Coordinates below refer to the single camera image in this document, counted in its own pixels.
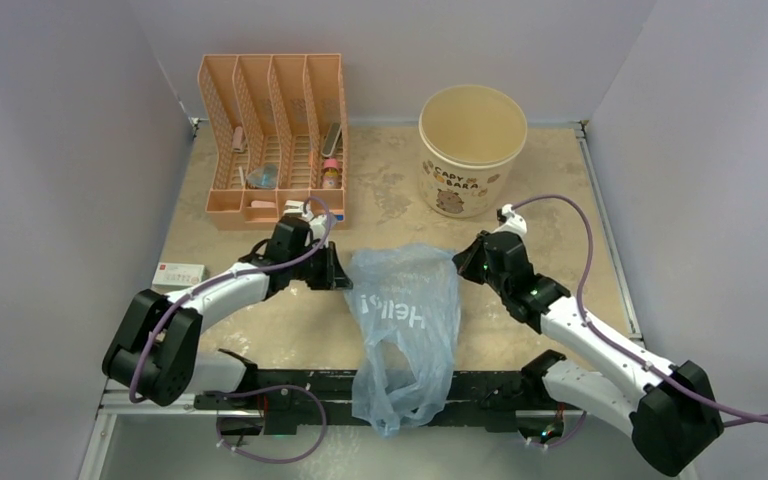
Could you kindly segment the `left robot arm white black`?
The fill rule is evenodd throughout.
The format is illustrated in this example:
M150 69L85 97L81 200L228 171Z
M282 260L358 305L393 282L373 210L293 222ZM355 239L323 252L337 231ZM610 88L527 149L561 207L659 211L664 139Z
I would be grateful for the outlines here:
M168 406L185 394L219 393L232 408L257 399L255 364L233 352L198 350L201 335L219 321L274 297L293 281L311 290L349 290L328 235L330 214L284 216L221 274L171 293L138 292L102 360L103 374L129 390L133 403Z

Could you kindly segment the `blue plastic trash bag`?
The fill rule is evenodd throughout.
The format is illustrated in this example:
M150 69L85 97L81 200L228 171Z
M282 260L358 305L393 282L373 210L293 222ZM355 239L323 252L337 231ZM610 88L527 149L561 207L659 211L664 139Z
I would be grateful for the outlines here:
M446 404L461 323L453 251L414 243L356 251L345 295L365 358L352 415L382 437L425 426Z

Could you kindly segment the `beige capybara trash bin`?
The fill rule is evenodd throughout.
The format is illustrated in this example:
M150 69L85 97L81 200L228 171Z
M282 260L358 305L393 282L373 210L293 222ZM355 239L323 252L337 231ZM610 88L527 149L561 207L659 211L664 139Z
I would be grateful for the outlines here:
M494 207L526 144L528 123L505 93L457 85L426 101L418 132L420 196L441 215L470 218Z

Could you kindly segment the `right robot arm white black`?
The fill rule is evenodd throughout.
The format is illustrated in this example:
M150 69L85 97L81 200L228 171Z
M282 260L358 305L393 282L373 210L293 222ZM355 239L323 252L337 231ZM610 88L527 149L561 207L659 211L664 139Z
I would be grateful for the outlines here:
M551 350L538 356L522 370L529 404L583 409L628 436L651 467L671 477L722 435L710 380L699 365L655 355L581 310L566 287L534 270L517 234L481 232L453 263L463 279L489 286L514 320L589 363L583 369Z

